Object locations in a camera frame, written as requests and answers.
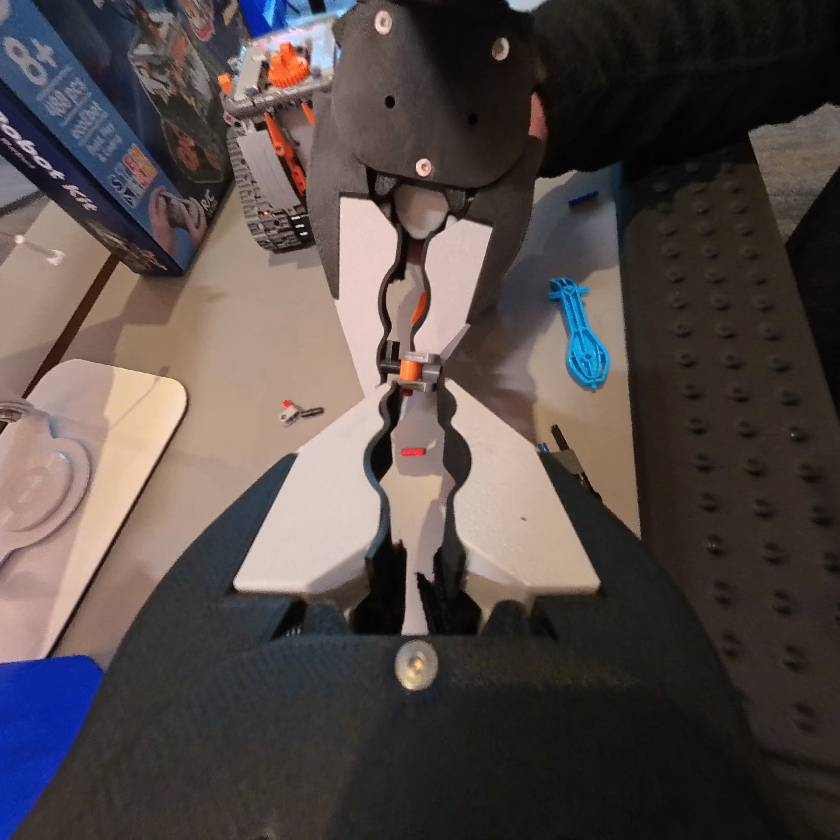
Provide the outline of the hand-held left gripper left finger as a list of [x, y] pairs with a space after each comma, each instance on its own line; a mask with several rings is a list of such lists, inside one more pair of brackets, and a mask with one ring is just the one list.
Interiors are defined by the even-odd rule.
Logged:
[[380, 385], [299, 448], [236, 573], [238, 593], [401, 618], [401, 543], [382, 487], [400, 410], [400, 388]]

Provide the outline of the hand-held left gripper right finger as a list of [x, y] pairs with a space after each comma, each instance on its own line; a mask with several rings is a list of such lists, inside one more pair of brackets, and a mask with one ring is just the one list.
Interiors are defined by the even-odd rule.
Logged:
[[453, 481], [435, 582], [488, 617], [501, 602], [593, 595], [601, 581], [538, 450], [455, 382], [437, 389]]

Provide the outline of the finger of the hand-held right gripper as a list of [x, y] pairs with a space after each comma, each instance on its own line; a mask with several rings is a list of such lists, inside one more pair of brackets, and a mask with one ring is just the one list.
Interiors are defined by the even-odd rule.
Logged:
[[445, 360], [463, 338], [491, 234], [491, 226], [461, 219], [430, 238], [423, 263], [427, 305], [413, 334], [416, 352]]
[[398, 246], [394, 225], [371, 199], [340, 198], [337, 312], [365, 396], [382, 383], [380, 352], [391, 330], [384, 289]]

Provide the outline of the dark grey connector piece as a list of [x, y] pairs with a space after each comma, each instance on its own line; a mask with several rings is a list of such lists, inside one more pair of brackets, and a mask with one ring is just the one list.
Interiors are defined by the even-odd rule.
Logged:
[[436, 387], [441, 375], [443, 365], [439, 354], [406, 351], [401, 355], [401, 360], [408, 359], [418, 362], [423, 362], [423, 378], [418, 382], [404, 382], [400, 377], [396, 379], [398, 386], [403, 390], [412, 390], [413, 392], [432, 392]]

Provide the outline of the person's right forearm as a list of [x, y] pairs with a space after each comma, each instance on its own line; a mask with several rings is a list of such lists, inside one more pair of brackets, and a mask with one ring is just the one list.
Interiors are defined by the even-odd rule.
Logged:
[[530, 18], [541, 177], [676, 163], [838, 104], [836, 1], [555, 1]]

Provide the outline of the grey beam black axle assembly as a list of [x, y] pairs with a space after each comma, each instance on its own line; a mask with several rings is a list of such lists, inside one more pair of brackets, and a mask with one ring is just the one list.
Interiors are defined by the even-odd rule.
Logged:
[[551, 456], [568, 473], [570, 473], [570, 475], [574, 476], [583, 488], [588, 490], [596, 499], [601, 501], [601, 494], [593, 487], [576, 453], [573, 451], [572, 447], [568, 444], [565, 436], [563, 435], [560, 426], [556, 423], [552, 424], [550, 426], [550, 432], [554, 443], [556, 444], [556, 450], [552, 450], [545, 442], [538, 443], [537, 450], [542, 455]]

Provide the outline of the black tracked brick robot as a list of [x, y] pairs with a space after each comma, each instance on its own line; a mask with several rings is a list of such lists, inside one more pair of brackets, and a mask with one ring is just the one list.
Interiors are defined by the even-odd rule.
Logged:
[[253, 38], [218, 78], [227, 148], [245, 222], [272, 254], [313, 245], [308, 168], [315, 96], [330, 91], [336, 14]]

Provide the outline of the translucent blue plastic tool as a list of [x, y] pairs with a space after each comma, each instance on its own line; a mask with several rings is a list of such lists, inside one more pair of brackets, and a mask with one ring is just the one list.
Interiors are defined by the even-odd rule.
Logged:
[[555, 278], [549, 282], [549, 299], [560, 306], [567, 332], [567, 372], [577, 385], [597, 391], [606, 381], [611, 357], [587, 317], [583, 301], [587, 292], [587, 287], [580, 287], [570, 278]]

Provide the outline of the black perforated board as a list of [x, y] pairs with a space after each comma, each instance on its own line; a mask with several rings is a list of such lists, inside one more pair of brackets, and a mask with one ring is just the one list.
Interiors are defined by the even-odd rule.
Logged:
[[838, 419], [749, 139], [617, 177], [643, 541], [838, 838]]

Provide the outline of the blue printed cardboard box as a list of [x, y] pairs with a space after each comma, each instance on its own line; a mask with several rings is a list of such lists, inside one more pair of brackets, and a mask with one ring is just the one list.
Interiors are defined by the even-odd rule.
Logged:
[[233, 174], [239, 2], [2, 2], [2, 156], [141, 275], [179, 277]]

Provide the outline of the white stand peg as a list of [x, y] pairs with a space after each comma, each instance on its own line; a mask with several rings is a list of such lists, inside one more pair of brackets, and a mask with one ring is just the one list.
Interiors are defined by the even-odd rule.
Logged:
[[62, 250], [39, 245], [23, 234], [14, 234], [12, 240], [15, 246], [27, 248], [52, 266], [59, 266], [65, 258], [65, 253]]

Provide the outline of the blue plastic bin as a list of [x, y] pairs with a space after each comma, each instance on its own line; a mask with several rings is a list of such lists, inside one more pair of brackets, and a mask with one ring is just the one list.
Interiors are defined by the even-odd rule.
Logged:
[[10, 838], [67, 755], [102, 681], [87, 656], [1, 664], [1, 838]]

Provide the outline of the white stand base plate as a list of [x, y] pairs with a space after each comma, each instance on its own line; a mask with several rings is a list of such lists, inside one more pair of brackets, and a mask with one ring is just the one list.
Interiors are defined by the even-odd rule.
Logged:
[[178, 381], [86, 360], [2, 399], [3, 664], [53, 653], [186, 408]]

